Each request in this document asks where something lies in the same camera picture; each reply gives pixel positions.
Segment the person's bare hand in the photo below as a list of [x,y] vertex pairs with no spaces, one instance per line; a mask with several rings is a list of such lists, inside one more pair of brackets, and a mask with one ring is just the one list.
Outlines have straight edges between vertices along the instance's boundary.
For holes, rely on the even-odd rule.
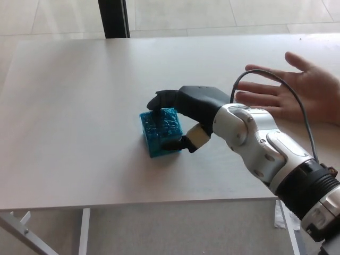
[[[309,122],[339,125],[339,79],[291,52],[285,60],[298,72],[265,68],[280,77],[296,92],[306,111]],[[262,108],[273,117],[288,121],[303,121],[303,114],[293,94],[282,84],[241,81],[235,95],[238,103]]]

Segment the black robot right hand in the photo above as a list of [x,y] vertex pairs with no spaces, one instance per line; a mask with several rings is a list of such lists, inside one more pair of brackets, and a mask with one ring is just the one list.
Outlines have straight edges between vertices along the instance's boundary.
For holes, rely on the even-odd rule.
[[163,150],[195,152],[205,145],[213,133],[214,118],[219,109],[230,102],[230,96],[215,87],[182,86],[179,90],[162,90],[147,104],[151,111],[175,108],[180,114],[198,122],[179,139],[161,143]]

